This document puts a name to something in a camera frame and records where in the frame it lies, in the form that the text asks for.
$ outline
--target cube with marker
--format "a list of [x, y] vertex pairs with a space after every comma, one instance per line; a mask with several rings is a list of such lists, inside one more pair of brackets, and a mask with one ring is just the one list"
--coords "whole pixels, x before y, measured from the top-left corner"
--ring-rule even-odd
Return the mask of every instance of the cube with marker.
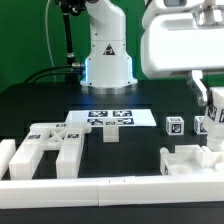
[[184, 120], [182, 117], [167, 117], [166, 131], [168, 135], [184, 135]]
[[119, 126], [117, 118], [103, 119], [103, 142], [119, 142]]
[[205, 116], [194, 117], [194, 130], [198, 135], [207, 135], [207, 131], [204, 128]]

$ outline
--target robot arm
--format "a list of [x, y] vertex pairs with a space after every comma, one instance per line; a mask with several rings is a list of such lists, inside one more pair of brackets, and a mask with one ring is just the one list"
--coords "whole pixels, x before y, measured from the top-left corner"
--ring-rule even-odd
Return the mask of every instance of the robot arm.
[[82, 89], [116, 94], [133, 87], [137, 80], [132, 75], [132, 59], [126, 52], [124, 12], [110, 0], [58, 1], [61, 7], [65, 4], [74, 16], [85, 9], [90, 16], [91, 52], [85, 62], [86, 76], [81, 81]]
[[187, 74], [199, 105], [206, 105], [201, 79], [224, 68], [223, 25], [223, 0], [152, 0], [143, 17], [143, 72], [149, 78]]

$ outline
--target black table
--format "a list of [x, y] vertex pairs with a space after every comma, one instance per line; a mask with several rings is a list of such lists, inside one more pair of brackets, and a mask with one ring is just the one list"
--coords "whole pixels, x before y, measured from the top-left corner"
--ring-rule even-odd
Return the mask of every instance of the black table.
[[[18, 84], [0, 95], [0, 140], [19, 146], [32, 123], [64, 122], [70, 110], [151, 109], [156, 127], [120, 128], [120, 142], [103, 144], [102, 128], [86, 136], [79, 178], [160, 175], [161, 147], [206, 144], [195, 134], [194, 116], [204, 115], [185, 80], [140, 82], [137, 90], [119, 95], [95, 95], [71, 84]], [[168, 136], [167, 116], [185, 121], [183, 136]], [[57, 152], [46, 152], [34, 179], [55, 178]], [[183, 203], [144, 206], [0, 210], [0, 223], [222, 223], [224, 203]]]

